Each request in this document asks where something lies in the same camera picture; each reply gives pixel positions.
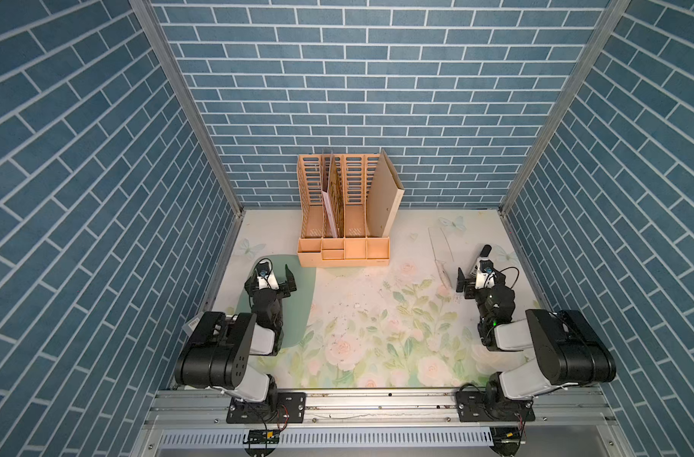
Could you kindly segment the green cutting board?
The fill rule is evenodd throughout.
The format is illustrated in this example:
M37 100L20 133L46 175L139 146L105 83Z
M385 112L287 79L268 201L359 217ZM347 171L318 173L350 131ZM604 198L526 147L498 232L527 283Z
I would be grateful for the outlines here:
M252 312L245 292L245 282L255 272L257 264L265 262L272 264L274 275L280 283L281 293L268 308L262 307ZM297 291L290 296L284 295L285 266L293 272L297 282ZM277 254L258 259L246 280L238 299L236 313L247 312L257 318L252 354L275 356L283 348L291 348L298 344L306 334L316 287L316 271L313 268L301 266L296 256Z

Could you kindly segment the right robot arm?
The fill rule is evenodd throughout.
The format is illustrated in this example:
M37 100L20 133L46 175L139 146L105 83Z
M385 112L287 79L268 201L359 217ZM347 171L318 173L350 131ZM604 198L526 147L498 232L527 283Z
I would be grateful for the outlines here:
M491 376L484 404L510 407L569 387L609 383L617 366L602 339L582 312L549 312L531 308L514 319L515 292L506 276L494 268L457 274L456 289L474 299L479 312L477 330L490 352L524 352L533 358L510 371Z

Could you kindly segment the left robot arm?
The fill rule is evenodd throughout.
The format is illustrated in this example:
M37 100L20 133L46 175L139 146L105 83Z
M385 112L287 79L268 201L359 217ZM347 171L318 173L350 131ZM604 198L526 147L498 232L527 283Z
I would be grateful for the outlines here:
M275 356L284 335L283 300L297 291L288 267L285 278L274 274L269 258L260 260L244 283L245 312L205 312L175 363L179 386L220 390L248 405L276 407L278 387L271 375L249 365L249 358Z

